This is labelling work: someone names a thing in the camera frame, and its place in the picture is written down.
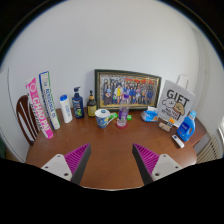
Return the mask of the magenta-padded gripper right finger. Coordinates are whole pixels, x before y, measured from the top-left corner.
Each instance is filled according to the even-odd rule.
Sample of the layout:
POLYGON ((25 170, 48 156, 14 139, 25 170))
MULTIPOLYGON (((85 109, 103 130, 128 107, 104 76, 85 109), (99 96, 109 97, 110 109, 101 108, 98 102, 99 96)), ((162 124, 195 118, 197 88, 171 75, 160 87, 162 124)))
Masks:
POLYGON ((182 169, 168 154, 159 155, 136 143, 133 144, 132 153, 145 185, 182 169))

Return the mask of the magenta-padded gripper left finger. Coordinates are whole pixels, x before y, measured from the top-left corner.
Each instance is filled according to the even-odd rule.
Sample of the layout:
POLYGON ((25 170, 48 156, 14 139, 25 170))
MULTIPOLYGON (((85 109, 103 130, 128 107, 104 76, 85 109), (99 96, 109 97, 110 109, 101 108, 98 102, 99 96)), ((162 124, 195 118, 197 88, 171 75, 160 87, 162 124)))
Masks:
POLYGON ((79 185, 90 154, 91 145, 85 144, 66 155, 56 154, 42 166, 42 169, 79 185))

